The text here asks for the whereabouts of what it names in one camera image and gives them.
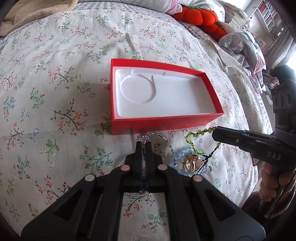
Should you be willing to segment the right hand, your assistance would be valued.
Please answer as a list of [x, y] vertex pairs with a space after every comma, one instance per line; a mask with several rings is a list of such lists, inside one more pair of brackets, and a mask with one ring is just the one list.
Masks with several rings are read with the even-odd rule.
[[276, 178], [272, 175], [273, 168], [273, 165], [264, 162], [261, 170], [261, 183], [259, 190], [260, 201], [263, 203], [271, 202], [277, 195], [276, 189], [279, 186], [288, 184], [286, 192], [282, 195], [278, 205], [280, 207], [289, 207], [295, 195], [294, 171], [287, 171], [281, 174], [279, 178]]

